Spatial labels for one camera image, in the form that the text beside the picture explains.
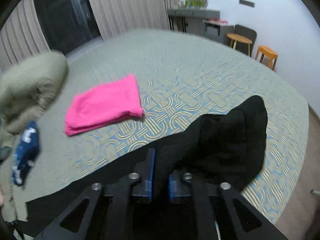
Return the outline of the grey drawer cabinet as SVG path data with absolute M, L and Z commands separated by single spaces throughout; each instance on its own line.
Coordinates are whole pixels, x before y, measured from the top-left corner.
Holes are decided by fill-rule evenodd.
M 216 21 L 203 20 L 203 36 L 211 41 L 224 45 L 230 44 L 227 33 L 233 33 L 234 25 L 228 25 Z

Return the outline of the orange wooden stool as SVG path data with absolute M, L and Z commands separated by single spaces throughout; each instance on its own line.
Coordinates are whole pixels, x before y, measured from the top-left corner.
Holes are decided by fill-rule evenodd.
M 272 71 L 274 71 L 276 67 L 277 59 L 278 59 L 278 54 L 268 46 L 263 46 L 263 45 L 258 46 L 256 55 L 255 55 L 255 60 L 258 59 L 259 54 L 261 54 L 259 62 L 262 63 L 264 60 L 264 57 L 267 57 L 268 58 L 267 66 Z

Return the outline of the olive green rolled duvet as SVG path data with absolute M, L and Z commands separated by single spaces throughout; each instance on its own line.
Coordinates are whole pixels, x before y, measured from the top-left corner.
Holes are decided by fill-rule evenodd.
M 1 77 L 1 148 L 12 148 L 15 135 L 41 118 L 68 74 L 66 57 L 50 51 L 10 67 Z

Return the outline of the black pants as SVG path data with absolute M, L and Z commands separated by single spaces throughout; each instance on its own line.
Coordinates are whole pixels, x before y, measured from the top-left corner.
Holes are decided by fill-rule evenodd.
M 254 95 L 227 114 L 204 114 L 180 133 L 153 141 L 129 152 L 53 194 L 27 202 L 28 217 L 17 227 L 35 237 L 75 198 L 93 183 L 112 184 L 133 171 L 156 152 L 151 200 L 160 216 L 169 204 L 169 176 L 186 171 L 210 182 L 230 183 L 242 191 L 263 168 L 267 111 L 263 99 Z

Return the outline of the beige curtain left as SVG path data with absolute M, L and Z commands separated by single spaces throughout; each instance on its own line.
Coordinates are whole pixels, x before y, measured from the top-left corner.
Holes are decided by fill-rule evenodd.
M 1 29 L 1 72 L 49 50 L 34 0 L 21 0 Z

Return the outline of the folded pink garment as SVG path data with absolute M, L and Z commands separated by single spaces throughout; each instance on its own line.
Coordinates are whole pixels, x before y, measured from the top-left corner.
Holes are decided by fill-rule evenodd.
M 137 81 L 130 74 L 74 96 L 65 117 L 65 133 L 72 136 L 142 116 Z

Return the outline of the grey desk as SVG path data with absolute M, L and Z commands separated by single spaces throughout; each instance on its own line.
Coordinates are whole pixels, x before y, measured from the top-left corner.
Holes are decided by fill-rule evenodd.
M 220 19 L 220 11 L 207 8 L 170 8 L 167 9 L 169 27 L 171 31 L 202 36 L 204 33 L 204 20 L 210 18 Z

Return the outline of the patterned green bedspread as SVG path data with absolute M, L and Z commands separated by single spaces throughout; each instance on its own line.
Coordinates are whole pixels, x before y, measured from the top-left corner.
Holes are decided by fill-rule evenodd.
M 134 74 L 144 118 L 68 137 L 73 97 Z M 268 114 L 264 166 L 243 196 L 275 223 L 298 181 L 309 129 L 307 101 L 278 74 L 220 43 L 170 31 L 138 29 L 92 48 L 69 64 L 60 95 L 38 121 L 41 152 L 24 187 L 1 165 L 2 215 L 27 217 L 25 204 L 69 185 L 154 140 L 184 131 L 199 116 L 226 114 L 252 95 Z

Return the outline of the navy blue patterned garment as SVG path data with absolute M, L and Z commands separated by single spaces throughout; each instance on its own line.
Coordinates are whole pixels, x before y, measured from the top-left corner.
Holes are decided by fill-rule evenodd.
M 24 129 L 20 142 L 14 152 L 12 181 L 16 186 L 23 186 L 25 179 L 40 152 L 37 123 L 31 121 Z

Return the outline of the dark grey chair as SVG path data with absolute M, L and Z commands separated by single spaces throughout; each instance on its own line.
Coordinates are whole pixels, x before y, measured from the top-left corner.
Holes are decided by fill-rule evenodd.
M 246 27 L 246 26 L 236 24 L 234 26 L 234 33 L 237 35 L 241 35 L 243 37 L 246 37 L 252 41 L 252 44 L 250 45 L 250 54 L 249 54 L 250 56 L 252 56 L 252 50 L 253 50 L 254 44 L 257 39 L 257 32 L 253 29 Z M 248 55 L 248 45 L 247 44 L 237 42 L 235 49 Z

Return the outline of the beige curtain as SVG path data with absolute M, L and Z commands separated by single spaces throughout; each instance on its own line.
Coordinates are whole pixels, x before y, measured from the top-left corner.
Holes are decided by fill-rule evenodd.
M 49 50 L 34 0 L 21 0 L 1 29 L 1 72 Z
M 167 10 L 180 0 L 89 0 L 103 40 L 137 28 L 169 29 Z

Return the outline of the dark window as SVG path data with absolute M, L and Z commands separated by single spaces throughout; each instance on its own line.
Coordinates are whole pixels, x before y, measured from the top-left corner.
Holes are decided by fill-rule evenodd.
M 50 49 L 67 55 L 100 37 L 89 0 L 34 0 Z

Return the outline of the dark wall panel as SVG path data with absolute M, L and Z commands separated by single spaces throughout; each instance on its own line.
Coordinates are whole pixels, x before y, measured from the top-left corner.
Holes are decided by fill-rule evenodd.
M 255 3 L 248 0 L 239 0 L 239 4 L 245 5 L 247 7 L 252 7 L 252 8 L 255 7 Z

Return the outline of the green plants on desk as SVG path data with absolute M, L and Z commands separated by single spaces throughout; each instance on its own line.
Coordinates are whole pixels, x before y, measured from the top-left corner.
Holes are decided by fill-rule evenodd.
M 181 0 L 178 4 L 179 8 L 206 8 L 208 5 L 207 0 Z

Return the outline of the round wooden side table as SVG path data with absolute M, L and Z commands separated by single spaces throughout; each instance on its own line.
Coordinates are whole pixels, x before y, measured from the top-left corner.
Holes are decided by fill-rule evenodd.
M 251 44 L 252 40 L 249 38 L 246 38 L 244 36 L 241 36 L 239 34 L 235 33 L 227 33 L 226 36 L 230 39 L 230 47 L 233 48 L 234 50 L 236 49 L 237 43 L 242 43 L 247 45 L 247 54 L 248 56 L 251 56 Z

